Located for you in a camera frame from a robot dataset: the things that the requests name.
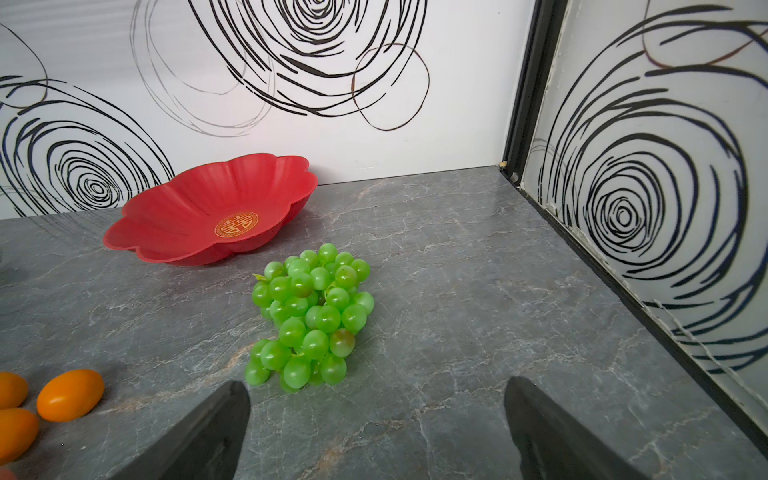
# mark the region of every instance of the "gray table surface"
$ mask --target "gray table surface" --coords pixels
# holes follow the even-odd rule
[[[107,383],[44,422],[19,480],[108,478],[276,330],[253,272],[334,242],[367,259],[376,310],[340,385],[253,405],[236,478],[520,478],[508,378],[532,379],[651,478],[765,478],[768,463],[493,167],[321,186],[262,249],[210,266],[106,250],[117,210],[0,221],[0,370]]]

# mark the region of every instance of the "green grape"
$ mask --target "green grape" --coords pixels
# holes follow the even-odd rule
[[[270,295],[273,299],[285,302],[290,296],[290,278],[278,276],[270,281]]]
[[[320,360],[328,353],[328,336],[320,330],[310,330],[301,343],[301,351],[311,360]]]
[[[323,375],[320,373],[320,362],[318,360],[310,362],[310,369],[312,370],[310,385],[321,385],[323,383]]]
[[[310,275],[312,276],[312,287],[315,290],[325,290],[331,284],[330,272],[321,266],[313,269]]]
[[[328,263],[333,262],[336,259],[336,255],[338,254],[338,250],[336,250],[336,245],[333,243],[324,243],[320,250],[317,251],[318,257],[320,258],[320,262],[323,265],[326,265]]]
[[[292,389],[287,383],[286,383],[286,377],[285,375],[280,376],[280,388],[283,389],[285,393],[296,393],[301,389]]]
[[[278,276],[285,276],[285,274],[286,268],[280,262],[269,262],[266,267],[264,267],[264,276],[270,282]]]
[[[331,333],[329,348],[335,356],[345,359],[355,349],[355,336],[347,329]]]
[[[250,349],[251,362],[259,362],[261,360],[261,349],[269,342],[267,339],[262,339],[253,344],[253,347]]]
[[[285,302],[286,310],[291,316],[305,316],[306,311],[310,307],[310,303],[306,301],[306,298],[299,298],[298,296],[292,296]]]
[[[339,265],[336,262],[331,262],[326,264],[323,268],[328,270],[328,273],[330,273],[331,280],[332,280],[333,276],[336,275],[336,269],[339,268]]]
[[[260,360],[255,362],[251,360],[245,366],[245,383],[248,385],[261,385],[270,379],[270,375],[272,375],[272,371],[264,368]]]
[[[315,253],[313,250],[304,250],[300,257],[306,260],[306,262],[310,265],[310,268],[315,268],[319,265],[320,260],[317,257],[317,253]]]
[[[290,360],[290,348],[278,342],[270,340],[261,349],[261,364],[270,370],[282,370]]]
[[[306,316],[304,316],[304,323],[306,324],[306,328],[317,328],[317,316],[320,313],[321,308],[321,306],[315,305],[311,306],[310,309],[306,311]]]
[[[320,312],[317,314],[317,329],[325,333],[333,333],[339,328],[339,325],[341,325],[339,310],[330,305],[321,306]]]
[[[269,306],[272,303],[272,296],[270,295],[270,283],[259,282],[253,287],[253,293],[251,294],[253,304],[256,306]]]
[[[355,261],[355,257],[350,252],[342,252],[336,256],[336,265],[351,265]]]
[[[310,305],[310,308],[317,305],[317,302],[320,301],[320,295],[317,294],[315,290],[312,290],[312,293],[306,298],[306,302]]]
[[[354,303],[362,305],[366,309],[366,315],[370,315],[376,302],[373,301],[373,295],[368,292],[359,292],[352,299]]]
[[[270,322],[273,320],[272,314],[270,313],[270,308],[269,307],[267,307],[267,308],[262,307],[261,308],[261,316],[264,317],[264,319],[269,320]]]
[[[314,291],[314,282],[308,273],[297,273],[290,279],[290,292],[299,298],[307,298]]]
[[[280,326],[280,343],[285,346],[294,347],[301,345],[306,335],[306,326],[304,322],[296,317],[289,318]]]
[[[270,305],[270,315],[272,316],[272,321],[275,322],[275,325],[278,323],[283,325],[283,322],[288,320],[290,317],[290,313],[286,309],[285,305],[283,305],[283,302],[280,302],[279,300],[274,300],[272,305]]]
[[[352,288],[357,286],[357,272],[349,265],[342,265],[336,270],[334,281],[336,281],[336,286],[340,286],[343,289]]]
[[[349,294],[343,288],[335,287],[326,293],[326,304],[342,312],[349,305]]]
[[[359,332],[366,325],[368,316],[366,315],[366,308],[357,303],[346,307],[344,313],[341,315],[341,321],[344,324],[344,328],[352,331]]]
[[[296,255],[291,255],[290,257],[286,258],[286,261],[283,262],[283,265],[286,267],[286,272],[288,271],[288,266],[290,265],[290,263],[293,262],[297,258],[299,258],[299,257],[297,257]]]
[[[296,276],[298,273],[309,273],[311,270],[309,262],[303,258],[297,258],[288,266],[288,276]]]
[[[344,359],[329,353],[320,362],[320,375],[323,376],[323,381],[328,385],[341,383],[346,376],[346,362]]]
[[[296,390],[300,390],[310,380],[312,367],[308,359],[295,356],[288,360],[281,377],[285,379],[286,384]]]
[[[362,258],[355,259],[350,266],[357,272],[357,281],[363,283],[371,274],[371,266]]]

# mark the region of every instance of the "white wall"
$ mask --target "white wall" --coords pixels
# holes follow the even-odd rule
[[[83,121],[97,132],[80,131],[74,137],[74,131],[56,132],[56,137],[77,139],[90,149],[87,156],[91,163],[75,167],[68,174],[49,172],[57,164],[67,163],[63,158],[71,156],[71,152],[59,148],[50,164],[46,151],[51,145],[45,140],[35,144],[32,154],[28,154],[28,142],[8,142],[0,158],[5,167],[0,170],[0,186],[5,192],[0,197],[0,218],[115,207],[172,174],[262,151],[307,157],[321,183],[500,161],[533,0],[409,0],[389,2],[386,10],[383,0],[328,0],[323,5],[337,8],[336,13],[341,15],[338,18],[343,21],[356,18],[356,5],[360,12],[366,10],[366,16],[359,21],[358,31],[354,24],[347,28],[337,25],[305,35],[306,39],[318,39],[339,34],[339,41],[330,50],[337,55],[325,58],[299,55],[288,48],[292,45],[306,54],[321,46],[290,35],[277,37],[285,35],[291,24],[280,17],[275,7],[279,3],[214,2],[232,9],[231,16],[240,23],[235,29],[221,31],[216,17],[225,18],[224,11],[219,7],[214,11],[209,2],[198,0],[191,2],[194,9],[187,0],[5,0],[0,6],[0,24],[5,26],[0,27],[0,76],[20,75],[21,79],[6,79],[5,87],[0,82],[0,101],[11,95],[0,106],[2,130],[8,130],[20,107],[43,100],[47,91],[48,100],[63,98],[67,104],[38,108],[35,114],[41,121]],[[260,70],[254,58],[257,55],[249,56],[243,46],[258,50],[255,37],[248,35],[247,23],[238,20],[237,9],[242,10],[242,5],[256,9],[256,20],[265,25],[260,34],[278,58],[298,58],[328,73],[354,70],[358,63],[373,57],[371,49],[377,45],[405,45],[380,52],[371,66],[356,75],[359,90],[392,66],[380,82],[356,99],[371,124],[385,129],[418,114],[401,128],[380,131],[366,123],[350,101],[350,75],[318,78],[293,74],[290,65],[281,66],[271,60],[271,72]],[[268,8],[258,11],[260,5]],[[400,5],[407,12],[400,12]],[[380,18],[382,27],[377,31]],[[393,33],[398,20],[405,26],[399,34]],[[246,37],[241,43],[237,43],[238,32]],[[237,45],[230,46],[225,34]],[[296,35],[303,35],[301,28]],[[373,46],[366,48],[372,39]],[[411,55],[412,49],[418,55]],[[398,56],[399,51],[408,55]],[[267,58],[263,52],[258,56]],[[225,59],[242,74],[242,83],[227,70]],[[46,78],[60,82],[40,82]],[[10,84],[22,80],[39,82],[9,93]],[[335,97],[312,94],[291,84],[291,80]],[[254,93],[259,91],[261,98]],[[284,101],[281,92],[307,108],[326,107],[332,103],[329,99],[346,100],[336,108],[319,111],[346,115],[325,118],[305,114],[301,108],[270,108],[265,96]],[[92,95],[114,104],[114,108]],[[99,111],[90,110],[88,105]],[[105,120],[102,112],[119,118]],[[125,115],[132,120],[124,119]],[[7,137],[23,136],[19,125],[16,119]],[[101,136],[109,137],[115,145],[98,145]],[[147,146],[152,142],[157,146]],[[117,160],[121,166],[111,174],[88,171],[94,170],[94,165],[110,163],[110,156],[121,157],[118,147],[124,145],[139,145],[142,152]],[[148,157],[150,165],[140,164],[137,157]],[[172,172],[163,171],[167,165]],[[146,182],[111,182],[120,176],[118,171],[128,176],[143,173],[150,178]],[[75,193],[66,191],[67,183]],[[87,191],[81,192],[79,198],[69,198],[78,195],[78,186]],[[110,196],[111,189],[119,192]],[[35,196],[48,198],[38,198],[42,204],[35,205],[31,200]]]
[[[522,185],[768,431],[766,21],[574,0]]]

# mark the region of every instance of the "flower-shaped bowl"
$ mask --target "flower-shaped bowl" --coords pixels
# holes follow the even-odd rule
[[[317,188],[304,157],[251,154],[205,164],[131,198],[104,235],[149,263],[204,265],[261,247]]]

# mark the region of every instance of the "orange fruit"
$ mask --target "orange fruit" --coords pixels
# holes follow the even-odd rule
[[[62,373],[38,396],[38,414],[49,422],[70,422],[90,412],[104,395],[104,380],[93,370]]]
[[[10,372],[0,372],[0,409],[15,409],[29,393],[27,381]]]
[[[0,410],[0,465],[13,462],[38,436],[40,420],[24,409]]]

